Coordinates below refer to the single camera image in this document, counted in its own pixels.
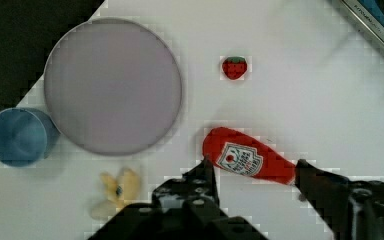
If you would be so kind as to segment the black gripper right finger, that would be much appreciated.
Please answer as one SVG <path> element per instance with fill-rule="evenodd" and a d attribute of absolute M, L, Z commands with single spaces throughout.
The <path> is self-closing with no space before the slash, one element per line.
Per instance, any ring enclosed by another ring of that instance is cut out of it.
<path fill-rule="evenodd" d="M 335 240 L 384 240 L 384 182 L 352 181 L 304 159 L 295 186 L 331 229 Z"/>

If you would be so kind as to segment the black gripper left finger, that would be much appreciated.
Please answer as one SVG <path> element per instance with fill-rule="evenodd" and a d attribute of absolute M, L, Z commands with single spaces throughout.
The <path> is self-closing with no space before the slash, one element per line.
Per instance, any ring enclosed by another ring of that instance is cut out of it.
<path fill-rule="evenodd" d="M 246 219 L 220 208 L 214 167 L 203 159 L 165 181 L 149 203 L 130 204 L 88 240 L 268 240 Z"/>

